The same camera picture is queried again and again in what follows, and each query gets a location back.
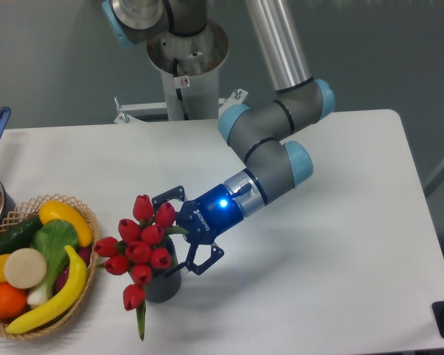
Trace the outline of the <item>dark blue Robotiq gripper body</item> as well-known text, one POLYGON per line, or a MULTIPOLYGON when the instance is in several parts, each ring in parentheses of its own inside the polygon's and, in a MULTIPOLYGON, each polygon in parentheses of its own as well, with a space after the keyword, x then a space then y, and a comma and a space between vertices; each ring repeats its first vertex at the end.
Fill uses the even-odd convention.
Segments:
POLYGON ((189 244, 210 245, 242 220, 240 207, 229 190, 219 184, 200 197, 184 202, 176 223, 187 231, 189 244))

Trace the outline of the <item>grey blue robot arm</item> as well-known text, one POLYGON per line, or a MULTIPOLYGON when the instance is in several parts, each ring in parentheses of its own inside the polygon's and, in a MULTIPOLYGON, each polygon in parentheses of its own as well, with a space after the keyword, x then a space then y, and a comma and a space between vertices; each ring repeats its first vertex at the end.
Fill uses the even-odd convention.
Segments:
POLYGON ((248 1, 246 8, 276 92, 262 109, 238 96, 219 101, 218 74, 228 54, 224 30, 205 1, 105 1, 105 16, 121 44, 145 43, 160 72, 171 121, 215 118, 241 172, 176 215, 189 244, 182 267, 202 274, 223 256, 215 239, 294 189, 313 173, 308 152, 291 136, 332 113, 335 96, 314 79, 285 1, 248 1))

